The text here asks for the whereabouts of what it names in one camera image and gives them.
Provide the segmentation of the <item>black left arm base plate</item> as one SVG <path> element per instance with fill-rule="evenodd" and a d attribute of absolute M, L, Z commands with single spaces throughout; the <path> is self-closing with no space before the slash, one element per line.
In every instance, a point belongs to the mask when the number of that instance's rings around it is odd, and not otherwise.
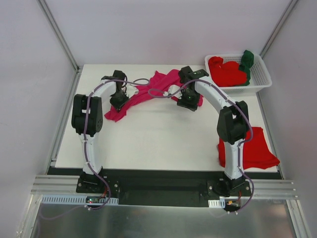
<path fill-rule="evenodd" d="M 111 194 L 119 194 L 119 179 L 115 177 L 103 177 L 103 179 L 107 182 Z M 77 193 L 95 193 L 101 194 L 106 190 L 106 184 L 101 181 L 95 175 L 82 174 L 77 182 L 76 192 Z"/>

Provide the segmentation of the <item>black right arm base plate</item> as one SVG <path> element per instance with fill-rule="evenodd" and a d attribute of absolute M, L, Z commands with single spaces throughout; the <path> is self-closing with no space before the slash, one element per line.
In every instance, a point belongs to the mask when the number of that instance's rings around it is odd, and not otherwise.
<path fill-rule="evenodd" d="M 238 179 L 222 178 L 208 180 L 207 189 L 209 196 L 249 197 L 251 195 L 250 184 L 244 177 Z"/>

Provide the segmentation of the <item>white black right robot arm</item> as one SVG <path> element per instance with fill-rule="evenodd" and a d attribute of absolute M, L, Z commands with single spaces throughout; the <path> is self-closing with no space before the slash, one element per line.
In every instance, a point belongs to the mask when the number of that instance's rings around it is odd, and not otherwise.
<path fill-rule="evenodd" d="M 195 111 L 200 97 L 203 96 L 218 112 L 216 130 L 224 143 L 225 169 L 223 179 L 216 182 L 212 190 L 219 196 L 233 196 L 245 183 L 243 146 L 251 127 L 248 105 L 245 101 L 234 102 L 212 82 L 203 69 L 193 71 L 186 66 L 181 68 L 178 75 L 182 84 L 178 106 Z"/>

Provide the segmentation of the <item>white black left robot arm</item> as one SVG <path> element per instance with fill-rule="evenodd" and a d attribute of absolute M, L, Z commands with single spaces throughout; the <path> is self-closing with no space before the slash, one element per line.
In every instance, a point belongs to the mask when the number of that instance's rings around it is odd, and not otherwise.
<path fill-rule="evenodd" d="M 99 193 L 105 187 L 101 178 L 102 163 L 98 155 L 97 138 L 103 127 L 103 101 L 109 100 L 119 112 L 129 98 L 123 91 L 127 76 L 115 70 L 112 76 L 101 78 L 97 86 L 87 94 L 76 94 L 73 99 L 71 125 L 82 143 L 84 166 L 79 183 L 87 185 L 92 192 Z"/>

